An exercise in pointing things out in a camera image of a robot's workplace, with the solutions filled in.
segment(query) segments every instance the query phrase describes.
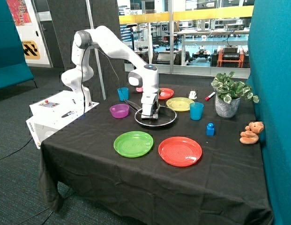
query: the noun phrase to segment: green leaves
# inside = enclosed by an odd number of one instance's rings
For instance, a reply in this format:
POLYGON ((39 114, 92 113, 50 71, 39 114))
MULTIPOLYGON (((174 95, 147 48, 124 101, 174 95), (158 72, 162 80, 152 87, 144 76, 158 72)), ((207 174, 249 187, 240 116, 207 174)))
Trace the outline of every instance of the green leaves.
POLYGON ((259 102, 259 97, 252 93, 252 87, 242 81, 235 82, 231 78, 235 72, 232 71, 228 75, 226 73, 218 73, 211 83, 217 95, 226 103, 231 103, 232 99, 242 97, 245 101, 253 100, 259 102))
POLYGON ((225 95, 224 97, 224 102, 226 102, 227 104, 230 104, 231 103, 231 95, 230 94, 227 94, 225 95))
POLYGON ((254 95, 253 96, 253 101, 255 102, 255 103, 259 103, 259 97, 257 96, 257 95, 254 95))

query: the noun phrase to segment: green plate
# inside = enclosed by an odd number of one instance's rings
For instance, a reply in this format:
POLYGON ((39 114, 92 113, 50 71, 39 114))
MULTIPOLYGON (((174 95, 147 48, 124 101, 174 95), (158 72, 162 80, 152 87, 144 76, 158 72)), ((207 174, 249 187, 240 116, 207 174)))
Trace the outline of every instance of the green plate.
POLYGON ((193 100, 186 97, 174 97, 169 99, 166 104, 172 110, 182 112, 190 110, 190 104, 193 102, 193 100))
POLYGON ((153 138, 142 131, 124 133, 114 141, 114 149, 122 156, 135 158, 148 153, 153 146, 153 138))

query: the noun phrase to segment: potted plant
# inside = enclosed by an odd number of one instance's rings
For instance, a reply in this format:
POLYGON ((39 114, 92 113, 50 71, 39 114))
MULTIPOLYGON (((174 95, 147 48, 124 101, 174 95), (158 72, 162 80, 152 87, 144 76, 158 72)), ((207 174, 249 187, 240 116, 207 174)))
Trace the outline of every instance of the potted plant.
POLYGON ((240 104, 240 100, 259 102, 259 97, 254 95, 252 87, 242 81, 233 81, 235 72, 219 73, 214 78, 212 87, 216 92, 215 108, 219 116, 225 118, 233 117, 240 104))

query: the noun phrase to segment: red marker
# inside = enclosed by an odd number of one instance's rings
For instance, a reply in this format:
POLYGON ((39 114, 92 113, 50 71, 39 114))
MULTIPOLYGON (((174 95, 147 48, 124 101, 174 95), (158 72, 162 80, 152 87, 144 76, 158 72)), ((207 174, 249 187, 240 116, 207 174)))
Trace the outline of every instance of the red marker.
POLYGON ((206 101, 209 101, 210 98, 212 98, 216 93, 213 92, 212 94, 210 94, 208 97, 205 98, 206 101))

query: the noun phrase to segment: glass wall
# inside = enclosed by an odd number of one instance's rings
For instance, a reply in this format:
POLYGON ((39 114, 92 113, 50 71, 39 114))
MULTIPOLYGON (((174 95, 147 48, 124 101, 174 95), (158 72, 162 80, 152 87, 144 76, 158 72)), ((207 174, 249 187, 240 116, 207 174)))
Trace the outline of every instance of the glass wall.
MULTIPOLYGON (((122 40, 160 73, 250 73, 254 0, 118 0, 122 40)), ((126 70, 133 69, 127 63, 126 70)))

